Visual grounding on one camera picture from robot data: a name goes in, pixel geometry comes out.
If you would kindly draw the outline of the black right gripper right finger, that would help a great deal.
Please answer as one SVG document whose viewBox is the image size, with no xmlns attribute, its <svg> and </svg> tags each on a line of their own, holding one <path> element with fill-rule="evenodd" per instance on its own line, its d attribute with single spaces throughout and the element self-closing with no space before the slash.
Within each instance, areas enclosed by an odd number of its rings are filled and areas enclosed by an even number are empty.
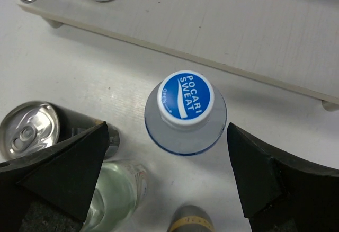
<svg viewBox="0 0 339 232">
<path fill-rule="evenodd" d="M 274 147 L 230 123 L 227 145 L 252 231 L 338 231 L 338 170 Z"/>
</svg>

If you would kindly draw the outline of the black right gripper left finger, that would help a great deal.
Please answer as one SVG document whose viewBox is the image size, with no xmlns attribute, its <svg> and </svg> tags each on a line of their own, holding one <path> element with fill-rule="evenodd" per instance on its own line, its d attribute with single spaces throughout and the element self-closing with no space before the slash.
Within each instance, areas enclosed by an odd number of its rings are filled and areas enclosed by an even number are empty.
<svg viewBox="0 0 339 232">
<path fill-rule="evenodd" d="M 1 231 L 80 231 L 109 145 L 103 122 L 1 163 Z"/>
</svg>

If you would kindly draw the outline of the dark can yellow band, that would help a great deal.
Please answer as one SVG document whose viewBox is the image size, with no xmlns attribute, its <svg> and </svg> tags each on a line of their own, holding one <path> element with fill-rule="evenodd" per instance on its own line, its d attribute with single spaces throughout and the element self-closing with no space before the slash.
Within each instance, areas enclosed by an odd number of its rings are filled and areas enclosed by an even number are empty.
<svg viewBox="0 0 339 232">
<path fill-rule="evenodd" d="M 176 231 L 216 231 L 207 212 L 195 205 L 182 205 L 173 214 L 169 232 Z"/>
</svg>

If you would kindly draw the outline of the Pocari Sweat bottle blue cap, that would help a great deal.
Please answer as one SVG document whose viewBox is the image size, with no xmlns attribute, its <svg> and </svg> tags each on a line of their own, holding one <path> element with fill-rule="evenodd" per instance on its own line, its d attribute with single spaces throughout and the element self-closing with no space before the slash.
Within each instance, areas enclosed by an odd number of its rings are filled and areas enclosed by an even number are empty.
<svg viewBox="0 0 339 232">
<path fill-rule="evenodd" d="M 202 74 L 180 70 L 150 93 L 144 112 L 153 142 L 168 153 L 194 156 L 212 148 L 227 123 L 226 102 Z"/>
</svg>

